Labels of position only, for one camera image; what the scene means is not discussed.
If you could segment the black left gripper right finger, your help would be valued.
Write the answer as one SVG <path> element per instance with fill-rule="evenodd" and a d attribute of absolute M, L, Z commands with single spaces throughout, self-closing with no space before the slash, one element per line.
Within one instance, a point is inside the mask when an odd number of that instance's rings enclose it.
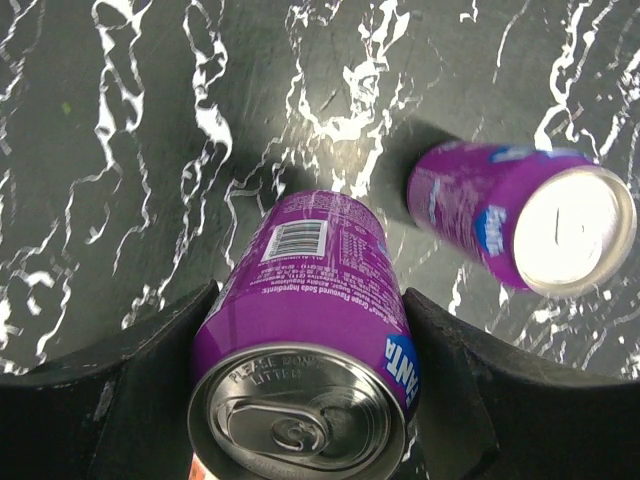
<path fill-rule="evenodd" d="M 514 347 L 418 290 L 403 296 L 421 366 L 432 479 L 636 479 L 639 383 Z"/>

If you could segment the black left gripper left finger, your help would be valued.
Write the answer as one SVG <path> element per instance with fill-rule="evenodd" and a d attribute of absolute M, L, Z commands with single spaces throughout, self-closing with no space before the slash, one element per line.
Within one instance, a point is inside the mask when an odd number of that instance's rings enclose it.
<path fill-rule="evenodd" d="M 218 294 L 204 284 L 113 336 L 2 375 L 2 478 L 188 478 L 191 345 Z"/>

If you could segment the purple soda can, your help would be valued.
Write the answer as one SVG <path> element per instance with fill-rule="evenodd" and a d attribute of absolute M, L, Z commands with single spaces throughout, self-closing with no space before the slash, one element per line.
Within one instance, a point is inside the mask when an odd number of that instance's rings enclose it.
<path fill-rule="evenodd" d="M 633 197 L 614 172 L 573 149 L 451 141 L 407 180 L 415 223 L 542 296 L 583 295 L 610 279 L 637 232 Z"/>
<path fill-rule="evenodd" d="M 188 433 L 219 479 L 388 479 L 420 368 L 385 236 L 341 193 L 277 202 L 197 331 Z"/>

